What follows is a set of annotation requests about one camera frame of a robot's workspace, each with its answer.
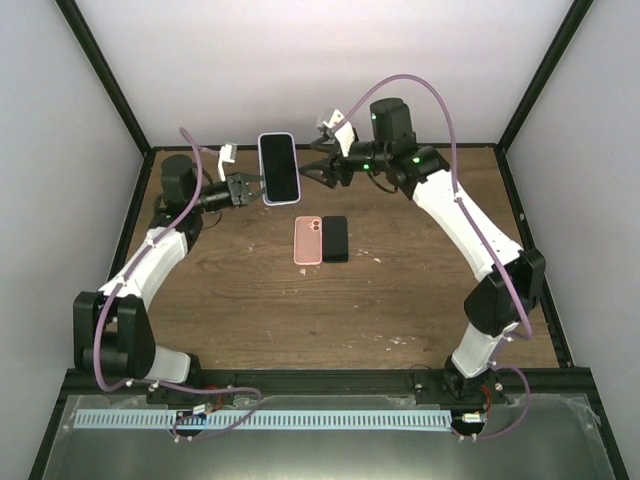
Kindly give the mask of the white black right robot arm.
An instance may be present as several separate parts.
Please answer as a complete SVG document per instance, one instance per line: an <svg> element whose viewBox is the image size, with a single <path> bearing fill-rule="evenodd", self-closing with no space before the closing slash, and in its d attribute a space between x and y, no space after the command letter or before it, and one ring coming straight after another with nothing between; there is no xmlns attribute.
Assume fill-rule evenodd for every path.
<svg viewBox="0 0 640 480"><path fill-rule="evenodd" d="M384 175L390 191L402 192L426 212L461 252L477 284L464 301L469 324L446 360L443 382L451 400L468 402L495 367L499 349L517 337L517 328L530 337L528 315L539 302L546 260L497 227L455 179L450 162L417 142L403 100L372 103L370 118L373 138L361 141L339 110L321 116L321 136L311 147L327 156L299 172L329 188L350 185L357 172Z"/></svg>

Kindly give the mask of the black smartphone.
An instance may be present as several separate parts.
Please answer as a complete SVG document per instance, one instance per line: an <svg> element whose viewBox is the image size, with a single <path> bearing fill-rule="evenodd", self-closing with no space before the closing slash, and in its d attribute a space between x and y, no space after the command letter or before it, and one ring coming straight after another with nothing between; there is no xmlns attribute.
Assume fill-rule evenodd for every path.
<svg viewBox="0 0 640 480"><path fill-rule="evenodd" d="M348 221L345 216L322 218L322 259L324 263L349 260Z"/></svg>

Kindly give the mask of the pink phone case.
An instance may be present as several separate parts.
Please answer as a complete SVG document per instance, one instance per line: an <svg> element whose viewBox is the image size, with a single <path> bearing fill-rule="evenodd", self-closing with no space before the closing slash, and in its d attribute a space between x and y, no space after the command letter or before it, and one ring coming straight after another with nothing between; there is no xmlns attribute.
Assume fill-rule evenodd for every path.
<svg viewBox="0 0 640 480"><path fill-rule="evenodd" d="M322 219L299 216L294 221L293 261L300 266L322 262Z"/></svg>

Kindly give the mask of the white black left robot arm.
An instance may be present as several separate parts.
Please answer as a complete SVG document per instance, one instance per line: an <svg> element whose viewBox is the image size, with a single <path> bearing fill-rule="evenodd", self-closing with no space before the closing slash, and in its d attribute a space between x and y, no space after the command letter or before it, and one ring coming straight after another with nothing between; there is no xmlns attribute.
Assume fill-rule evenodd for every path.
<svg viewBox="0 0 640 480"><path fill-rule="evenodd" d="M162 192L144 240L129 261L98 291L83 291L73 303L75 367L95 376L108 390L109 376L118 387L134 381L154 387L169 383L181 403L196 402L204 392L199 359L157 344L148 309L173 268L193 249L206 213L249 205L260 196L251 191L255 174L220 173L212 181L202 165L186 155L161 164Z"/></svg>

